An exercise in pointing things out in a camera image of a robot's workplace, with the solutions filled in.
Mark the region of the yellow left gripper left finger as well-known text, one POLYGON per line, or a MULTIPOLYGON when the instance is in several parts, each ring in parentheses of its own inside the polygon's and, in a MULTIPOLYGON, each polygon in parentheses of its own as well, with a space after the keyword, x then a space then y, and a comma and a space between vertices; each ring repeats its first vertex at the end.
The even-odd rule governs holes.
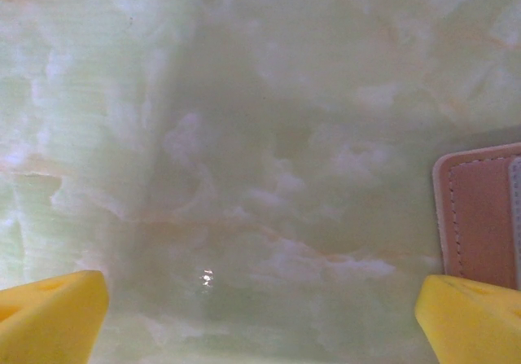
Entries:
POLYGON ((108 305, 97 270, 0 290, 0 364, 88 364, 108 305))

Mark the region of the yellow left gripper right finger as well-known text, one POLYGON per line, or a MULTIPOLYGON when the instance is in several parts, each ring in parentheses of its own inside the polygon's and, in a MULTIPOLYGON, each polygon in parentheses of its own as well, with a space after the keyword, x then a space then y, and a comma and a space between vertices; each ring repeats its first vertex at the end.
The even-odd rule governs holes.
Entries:
POLYGON ((521 364, 521 292, 425 278, 414 314, 439 364, 521 364))

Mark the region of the brown leather card holder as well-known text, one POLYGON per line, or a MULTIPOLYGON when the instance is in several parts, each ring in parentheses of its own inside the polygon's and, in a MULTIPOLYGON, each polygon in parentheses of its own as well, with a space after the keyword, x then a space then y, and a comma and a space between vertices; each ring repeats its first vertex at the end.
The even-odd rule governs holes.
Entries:
POLYGON ((444 272, 521 291, 521 143, 442 156, 432 181, 444 272))

